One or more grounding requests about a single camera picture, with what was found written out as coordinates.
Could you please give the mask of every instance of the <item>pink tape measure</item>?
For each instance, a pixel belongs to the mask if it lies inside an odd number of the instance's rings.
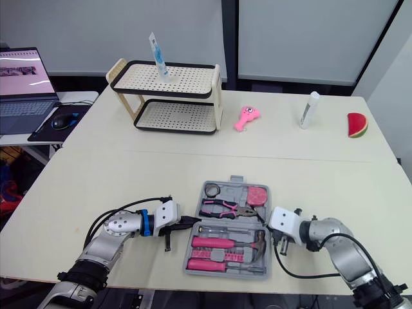
[[[252,207],[264,206],[268,200],[268,193],[261,187],[249,187],[247,190],[247,203]]]

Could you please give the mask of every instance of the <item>laptop screen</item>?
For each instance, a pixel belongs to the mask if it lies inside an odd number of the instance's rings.
[[[55,93],[39,52],[18,48],[0,52],[0,95]]]

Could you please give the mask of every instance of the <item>watermelon slice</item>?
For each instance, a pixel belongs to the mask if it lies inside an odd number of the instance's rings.
[[[360,113],[349,113],[348,114],[348,136],[351,138],[360,137],[365,134],[368,128],[368,119],[365,115]]]

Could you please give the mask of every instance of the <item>laptop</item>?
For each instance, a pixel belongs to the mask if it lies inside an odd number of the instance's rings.
[[[34,132],[58,101],[36,47],[0,50],[0,135]]]

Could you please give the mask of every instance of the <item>laptop keyboard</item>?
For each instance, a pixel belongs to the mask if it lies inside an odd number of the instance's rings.
[[[2,103],[0,117],[43,115],[55,101]]]

